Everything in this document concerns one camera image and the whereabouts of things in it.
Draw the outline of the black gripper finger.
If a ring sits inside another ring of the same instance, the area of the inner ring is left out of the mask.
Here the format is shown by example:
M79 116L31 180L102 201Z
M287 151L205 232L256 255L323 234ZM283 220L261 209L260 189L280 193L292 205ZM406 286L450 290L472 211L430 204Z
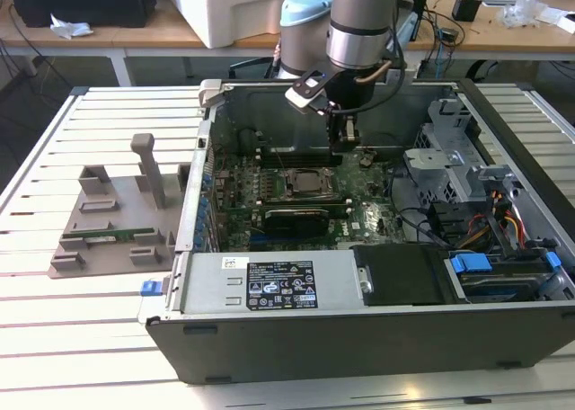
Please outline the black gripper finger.
M356 115L346 115L341 131L342 150L349 152L360 144L360 135L356 129L358 117Z
M329 113L327 117L327 134L329 140L329 148L335 153L338 151L338 147L341 140L341 122L342 117Z

